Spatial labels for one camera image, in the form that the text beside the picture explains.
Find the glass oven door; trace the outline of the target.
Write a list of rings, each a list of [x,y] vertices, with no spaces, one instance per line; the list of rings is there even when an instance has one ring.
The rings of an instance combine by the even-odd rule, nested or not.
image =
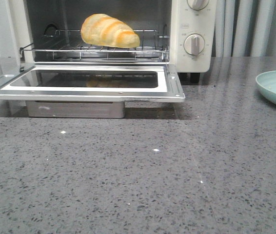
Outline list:
[[[0,99],[55,102],[184,102],[168,65],[27,64],[0,76]]]

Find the striped croissant bread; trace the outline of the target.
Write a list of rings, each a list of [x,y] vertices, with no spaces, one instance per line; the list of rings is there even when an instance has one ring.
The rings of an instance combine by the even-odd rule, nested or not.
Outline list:
[[[140,38],[126,23],[106,14],[87,17],[80,30],[82,40],[91,45],[136,48]]]

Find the white Toshiba toaster oven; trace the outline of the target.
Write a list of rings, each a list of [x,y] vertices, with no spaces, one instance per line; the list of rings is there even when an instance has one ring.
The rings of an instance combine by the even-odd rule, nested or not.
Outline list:
[[[169,36],[168,60],[175,66],[180,78],[198,82],[199,75],[210,68],[215,28],[216,1],[196,11],[186,0],[21,0],[13,4],[20,10],[12,32],[17,46],[18,63],[22,61],[20,48],[38,41],[43,35],[52,35],[56,30],[79,30],[85,19],[92,14],[103,13],[128,24],[134,30],[157,30]],[[191,34],[199,34],[205,47],[198,56],[184,50],[184,41]]]

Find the lower oven knob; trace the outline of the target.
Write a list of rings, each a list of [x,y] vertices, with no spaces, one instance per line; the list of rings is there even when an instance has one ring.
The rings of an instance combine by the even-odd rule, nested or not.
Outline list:
[[[191,34],[184,41],[184,50],[192,56],[198,56],[205,47],[205,40],[199,34]]]

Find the oven knob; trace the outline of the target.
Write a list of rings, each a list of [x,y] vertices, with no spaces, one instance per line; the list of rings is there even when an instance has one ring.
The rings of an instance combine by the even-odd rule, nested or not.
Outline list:
[[[184,50],[192,56],[198,56],[205,47],[205,40],[199,34],[191,34],[184,41]]]
[[[191,9],[200,11],[208,5],[209,0],[187,0],[187,3]]]

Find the upper oven knob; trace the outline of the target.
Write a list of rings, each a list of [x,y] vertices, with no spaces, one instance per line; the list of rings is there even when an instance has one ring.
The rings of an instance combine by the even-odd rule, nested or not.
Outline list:
[[[208,5],[209,0],[187,0],[187,3],[191,9],[200,11]]]

